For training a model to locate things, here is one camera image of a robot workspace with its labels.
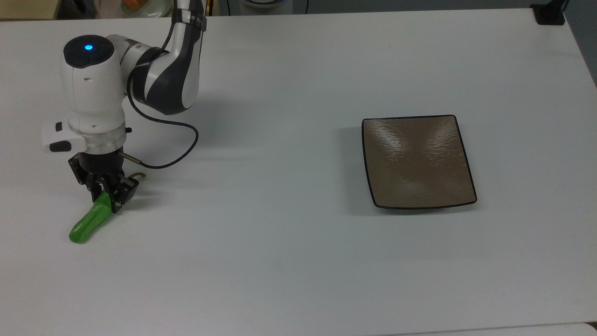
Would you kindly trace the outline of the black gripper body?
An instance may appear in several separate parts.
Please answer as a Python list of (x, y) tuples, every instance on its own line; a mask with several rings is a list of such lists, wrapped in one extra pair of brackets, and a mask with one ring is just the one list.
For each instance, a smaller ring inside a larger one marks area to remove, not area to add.
[(68, 160), (77, 182), (88, 190), (88, 176), (105, 176), (103, 191), (109, 193), (109, 187), (126, 183), (132, 187), (132, 195), (136, 192), (139, 182), (126, 178), (122, 168), (124, 157), (122, 150), (107, 154), (77, 153)]

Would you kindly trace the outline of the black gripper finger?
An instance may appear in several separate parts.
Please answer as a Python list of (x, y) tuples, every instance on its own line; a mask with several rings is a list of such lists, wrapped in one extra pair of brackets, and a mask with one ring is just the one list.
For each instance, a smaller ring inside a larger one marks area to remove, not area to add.
[(132, 196), (132, 187), (126, 183), (120, 183), (109, 187), (109, 199), (111, 204), (111, 212), (118, 213), (124, 204), (126, 204)]
[(100, 194), (102, 194), (105, 182), (105, 176), (88, 176), (88, 191), (91, 194), (93, 203), (95, 203)]

